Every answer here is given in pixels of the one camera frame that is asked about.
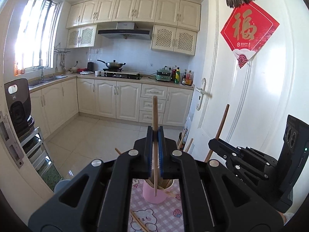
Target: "green bottle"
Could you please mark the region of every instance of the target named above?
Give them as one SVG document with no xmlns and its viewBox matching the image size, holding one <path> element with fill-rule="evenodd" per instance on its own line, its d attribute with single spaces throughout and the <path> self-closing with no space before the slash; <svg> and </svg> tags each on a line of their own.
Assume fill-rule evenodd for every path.
<svg viewBox="0 0 309 232">
<path fill-rule="evenodd" d="M 176 71 L 176 74 L 175 74 L 175 84 L 179 84 L 179 79 L 180 79 L 180 70 L 179 70 L 179 67 L 177 67 L 177 71 Z"/>
</svg>

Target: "range hood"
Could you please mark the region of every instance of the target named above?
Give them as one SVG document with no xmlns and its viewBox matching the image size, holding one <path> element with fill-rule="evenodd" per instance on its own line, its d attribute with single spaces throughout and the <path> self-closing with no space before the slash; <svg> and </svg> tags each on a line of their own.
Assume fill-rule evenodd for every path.
<svg viewBox="0 0 309 232">
<path fill-rule="evenodd" d="M 151 40 L 152 30 L 138 30 L 134 22 L 118 22 L 115 30 L 99 30 L 106 38 Z"/>
</svg>

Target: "pink container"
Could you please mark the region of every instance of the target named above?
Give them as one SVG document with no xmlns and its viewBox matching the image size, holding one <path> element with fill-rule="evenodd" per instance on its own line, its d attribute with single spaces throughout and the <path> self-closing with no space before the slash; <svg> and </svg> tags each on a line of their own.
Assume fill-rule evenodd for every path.
<svg viewBox="0 0 309 232">
<path fill-rule="evenodd" d="M 144 199 L 146 201 L 148 201 L 148 202 L 150 202 L 152 204 L 159 204 L 159 203 L 165 201 L 165 199 L 169 196 L 169 195 L 167 195 L 166 193 L 164 193 L 160 189 L 157 190 L 157 196 L 155 196 L 155 194 L 154 194 L 155 192 L 154 191 L 155 191 L 154 188 L 149 186 L 149 184 L 144 180 L 144 184 L 143 184 L 143 197 L 144 197 Z"/>
</svg>

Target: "chinese character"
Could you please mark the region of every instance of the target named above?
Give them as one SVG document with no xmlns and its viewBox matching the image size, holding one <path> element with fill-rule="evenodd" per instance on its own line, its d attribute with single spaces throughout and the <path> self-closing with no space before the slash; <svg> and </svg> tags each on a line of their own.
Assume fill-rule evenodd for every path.
<svg viewBox="0 0 309 232">
<path fill-rule="evenodd" d="M 251 17 L 249 17 L 252 14 L 252 10 L 248 9 L 243 13 L 243 23 L 242 23 L 242 30 L 241 30 L 241 35 L 243 39 L 249 39 L 253 40 L 254 39 L 254 34 L 257 31 L 257 27 L 255 25 L 251 25 Z M 236 22 L 233 24 L 233 28 L 235 29 L 234 32 L 234 37 L 237 37 L 237 40 L 239 40 L 239 30 L 240 30 L 240 13 L 237 13 L 235 16 Z"/>
</svg>

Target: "kitchen sink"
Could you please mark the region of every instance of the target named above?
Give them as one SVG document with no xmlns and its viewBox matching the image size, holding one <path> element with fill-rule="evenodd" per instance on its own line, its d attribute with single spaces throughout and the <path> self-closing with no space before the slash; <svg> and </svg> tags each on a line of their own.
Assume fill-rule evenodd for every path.
<svg viewBox="0 0 309 232">
<path fill-rule="evenodd" d="M 51 82 L 51 81 L 55 81 L 58 79 L 62 79 L 62 78 L 67 78 L 67 76 L 52 76 L 52 77 L 48 77 L 48 78 L 44 78 L 43 80 L 38 79 L 38 80 L 34 80 L 32 82 L 28 83 L 28 86 L 30 88 L 41 85 L 41 84 L 45 84 L 47 82 Z"/>
</svg>

